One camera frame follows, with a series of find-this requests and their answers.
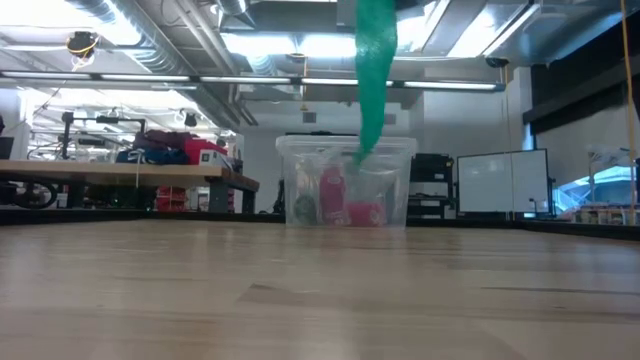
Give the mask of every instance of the whiteboard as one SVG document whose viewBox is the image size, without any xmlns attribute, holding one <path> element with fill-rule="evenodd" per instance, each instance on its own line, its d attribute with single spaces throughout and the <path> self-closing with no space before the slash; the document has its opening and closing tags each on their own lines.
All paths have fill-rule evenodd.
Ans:
<svg viewBox="0 0 640 360">
<path fill-rule="evenodd" d="M 459 157 L 459 211 L 548 212 L 547 181 L 546 150 Z"/>
</svg>

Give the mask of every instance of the workbench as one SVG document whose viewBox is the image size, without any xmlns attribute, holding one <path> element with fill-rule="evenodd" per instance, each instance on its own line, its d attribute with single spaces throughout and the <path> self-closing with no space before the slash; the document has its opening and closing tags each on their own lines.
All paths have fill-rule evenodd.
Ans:
<svg viewBox="0 0 640 360">
<path fill-rule="evenodd" d="M 253 213 L 260 184 L 218 166 L 106 164 L 0 160 L 0 180 L 55 184 L 209 187 L 209 212 L 226 213 L 229 189 L 243 192 L 242 212 Z"/>
</svg>

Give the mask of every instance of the plastic storage container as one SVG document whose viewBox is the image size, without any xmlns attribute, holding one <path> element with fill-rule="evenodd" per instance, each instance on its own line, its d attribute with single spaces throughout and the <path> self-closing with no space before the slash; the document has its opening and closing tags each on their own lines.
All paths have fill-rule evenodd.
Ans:
<svg viewBox="0 0 640 360">
<path fill-rule="evenodd" d="M 287 225 L 404 227 L 417 143 L 381 138 L 358 167 L 353 136 L 282 136 Z"/>
</svg>

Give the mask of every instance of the ceiling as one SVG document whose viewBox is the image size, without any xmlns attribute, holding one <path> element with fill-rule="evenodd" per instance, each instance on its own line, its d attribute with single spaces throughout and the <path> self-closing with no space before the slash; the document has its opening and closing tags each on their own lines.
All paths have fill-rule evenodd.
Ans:
<svg viewBox="0 0 640 360">
<path fill-rule="evenodd" d="M 257 55 L 264 55 L 273 63 L 278 75 L 355 78 L 355 0 L 253 1 L 247 12 L 238 17 L 223 15 L 219 7 L 214 7 L 214 13 L 211 10 L 213 0 L 177 0 L 177 3 L 186 1 L 194 4 L 207 27 L 216 36 L 221 36 L 223 47 L 214 46 L 214 50 L 228 56 L 232 62 L 231 71 L 237 69 L 236 75 L 257 71 L 254 66 L 255 58 L 259 57 Z M 100 24 L 100 17 L 74 11 L 74 7 L 70 5 L 72 3 L 76 7 L 77 4 L 89 3 L 110 3 L 117 6 L 124 4 L 122 8 L 126 11 L 123 11 L 122 18 L 116 17 L 113 20 L 113 26 L 106 28 Z M 627 3 L 630 12 L 636 11 L 640 6 L 640 0 L 628 0 Z M 188 19 L 180 17 L 175 4 L 176 0 L 15 2 L 11 11 L 4 9 L 0 14 L 0 68 L 70 71 L 72 57 L 65 42 L 70 33 L 84 29 L 98 32 L 103 40 L 92 63 L 82 71 L 172 73 L 173 68 L 153 69 L 138 56 L 144 46 L 163 46 L 169 48 L 167 52 L 173 56 L 171 59 L 179 62 L 182 67 L 182 72 L 175 70 L 172 74 L 228 74 L 230 70 L 221 68 L 220 61 L 216 61 L 203 46 L 202 39 L 210 45 L 207 29 L 198 23 L 194 14 L 188 15 Z M 550 63 L 562 58 L 621 19 L 619 3 L 614 0 L 545 0 L 534 1 L 532 5 L 528 0 L 398 0 L 398 4 L 402 5 L 397 12 L 400 21 L 400 46 L 389 76 L 394 80 L 500 82 L 500 72 L 487 65 L 482 52 L 487 47 L 491 48 L 490 45 L 500 39 L 498 35 L 504 35 L 507 30 L 513 28 L 501 46 L 497 46 L 489 55 L 509 59 L 514 68 Z M 535 11 L 531 11 L 531 16 L 518 23 L 532 7 L 535 7 Z M 442 9 L 441 16 L 434 15 L 438 9 Z M 251 18 L 253 27 L 247 26 L 246 17 Z M 185 22 L 189 19 L 195 23 L 195 32 Z M 153 36 L 146 36 L 145 39 L 145 36 L 137 33 L 141 29 L 144 29 L 145 35 L 151 31 Z M 425 31 L 430 36 L 421 39 Z M 309 40 L 306 44 L 311 44 L 310 39 L 323 39 L 324 42 L 305 45 L 306 40 Z M 417 46 L 415 49 L 416 44 L 419 45 L 421 41 L 424 41 L 424 46 Z M 305 66 L 304 62 L 291 61 L 285 55 L 290 49 L 304 50 L 306 54 L 313 56 L 307 58 Z M 176 122 L 175 112 L 182 108 L 200 114 L 202 121 L 197 131 L 203 133 L 217 131 L 214 123 L 233 130 L 255 125 L 246 116 L 238 117 L 239 110 L 229 106 L 238 96 L 235 88 L 226 85 L 206 89 L 198 87 L 196 91 L 126 83 L 95 83 L 90 84 L 94 89 L 90 93 L 95 96 L 79 100 L 74 90 L 86 87 L 86 84 L 0 82 L 0 86 L 5 87 L 16 85 L 39 89 L 40 95 L 34 100 L 36 102 L 46 101 L 46 97 L 51 96 L 57 87 L 70 88 L 56 93 L 52 104 L 66 108 L 85 107 L 92 111 L 110 111 L 114 104 L 120 104 L 125 113 L 129 111 L 131 115 L 147 116 L 151 126 L 157 128 L 180 129 L 181 124 Z M 160 101 L 158 108 L 145 103 L 146 96 L 142 92 L 138 93 L 140 96 L 132 92 L 113 92 L 117 90 L 147 93 L 154 91 L 159 99 L 164 99 L 171 92 L 176 98 L 183 98 L 185 103 L 176 105 Z M 246 106 L 245 109 L 263 126 L 271 126 L 276 121 L 276 116 L 269 111 L 279 109 L 279 114 L 285 114 L 293 108 L 299 110 L 296 104 L 303 100 L 301 89 L 294 86 L 241 86 L 239 91 L 239 97 L 243 99 L 240 101 L 244 104 L 242 106 Z M 420 93 L 418 90 L 390 89 L 388 102 L 398 106 L 397 111 L 400 113 L 402 109 L 410 107 Z M 349 112 L 352 110 L 345 110 L 345 106 L 348 108 L 359 99 L 355 87 L 318 86 L 307 87 L 304 100 L 322 104 L 318 108 L 330 113 L 332 103 L 335 105 L 334 110 Z M 41 119 L 36 119 L 36 124 L 41 124 L 43 128 L 59 126 L 55 121 L 60 114 L 55 110 L 41 111 L 39 117 Z"/>
</svg>

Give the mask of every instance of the wooden table surface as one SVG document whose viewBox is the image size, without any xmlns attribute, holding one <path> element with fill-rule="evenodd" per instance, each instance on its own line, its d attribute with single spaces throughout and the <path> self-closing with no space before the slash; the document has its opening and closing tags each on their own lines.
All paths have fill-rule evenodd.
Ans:
<svg viewBox="0 0 640 360">
<path fill-rule="evenodd" d="M 0 228 L 2 359 L 640 358 L 640 246 L 517 230 Z"/>
<path fill-rule="evenodd" d="M 79 163 L 0 160 L 0 172 L 84 181 L 101 185 L 209 186 L 205 177 L 221 177 L 258 191 L 260 184 L 219 166 Z"/>
</svg>

